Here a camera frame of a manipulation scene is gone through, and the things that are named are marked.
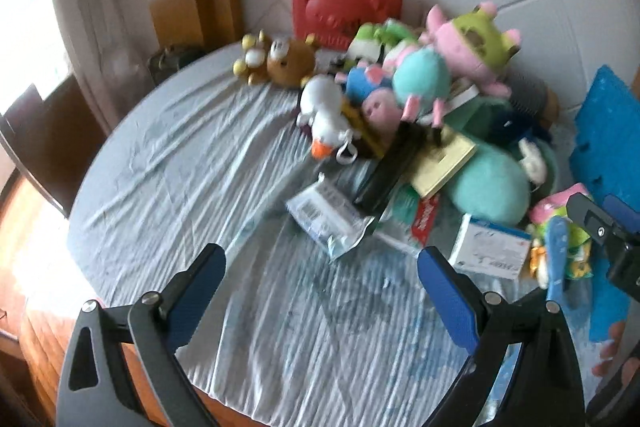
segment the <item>plastic packet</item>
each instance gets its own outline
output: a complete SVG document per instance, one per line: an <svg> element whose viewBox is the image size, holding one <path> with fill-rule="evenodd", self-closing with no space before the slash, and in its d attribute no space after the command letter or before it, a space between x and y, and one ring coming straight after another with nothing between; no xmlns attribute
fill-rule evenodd
<svg viewBox="0 0 640 427"><path fill-rule="evenodd" d="M333 261L362 240L371 216L362 216L324 174L289 201L287 210Z"/></svg>
<svg viewBox="0 0 640 427"><path fill-rule="evenodd" d="M439 204L439 194L421 198L409 183L401 181L373 235L396 250L418 257L427 245Z"/></svg>

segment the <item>blue foam mat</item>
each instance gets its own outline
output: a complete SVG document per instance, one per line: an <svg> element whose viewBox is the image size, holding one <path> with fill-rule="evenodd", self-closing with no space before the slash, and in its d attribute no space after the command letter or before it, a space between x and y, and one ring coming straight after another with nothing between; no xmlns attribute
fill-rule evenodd
<svg viewBox="0 0 640 427"><path fill-rule="evenodd" d="M575 180L597 204L612 194L640 208L640 102L608 66L596 73L575 123L578 135L569 159Z"/></svg>
<svg viewBox="0 0 640 427"><path fill-rule="evenodd" d="M640 230L640 102L608 66L596 73L575 118L578 135L569 159L576 181L621 225ZM593 251L593 301L589 339L607 340L610 325L626 318L627 295L607 281L609 261Z"/></svg>

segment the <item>curtain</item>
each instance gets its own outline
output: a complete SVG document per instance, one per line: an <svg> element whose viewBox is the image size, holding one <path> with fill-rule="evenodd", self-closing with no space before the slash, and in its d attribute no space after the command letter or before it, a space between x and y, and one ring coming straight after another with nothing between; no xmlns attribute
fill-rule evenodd
<svg viewBox="0 0 640 427"><path fill-rule="evenodd" d="M109 134L154 88L146 59L158 48L147 0L53 0L74 76Z"/></svg>

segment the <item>yellow book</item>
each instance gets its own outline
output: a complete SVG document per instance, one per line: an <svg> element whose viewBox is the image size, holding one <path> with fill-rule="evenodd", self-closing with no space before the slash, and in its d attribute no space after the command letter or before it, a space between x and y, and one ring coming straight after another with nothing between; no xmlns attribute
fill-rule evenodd
<svg viewBox="0 0 640 427"><path fill-rule="evenodd" d="M451 127L442 130L442 147L428 142L415 159L410 182L421 198L431 198L471 159L476 144Z"/></svg>

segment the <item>box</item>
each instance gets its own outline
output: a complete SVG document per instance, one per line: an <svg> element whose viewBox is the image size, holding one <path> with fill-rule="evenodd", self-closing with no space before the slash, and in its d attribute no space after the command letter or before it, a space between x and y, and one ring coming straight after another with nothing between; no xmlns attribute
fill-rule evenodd
<svg viewBox="0 0 640 427"><path fill-rule="evenodd" d="M449 263L453 268L517 279L522 270L531 236L465 214Z"/></svg>

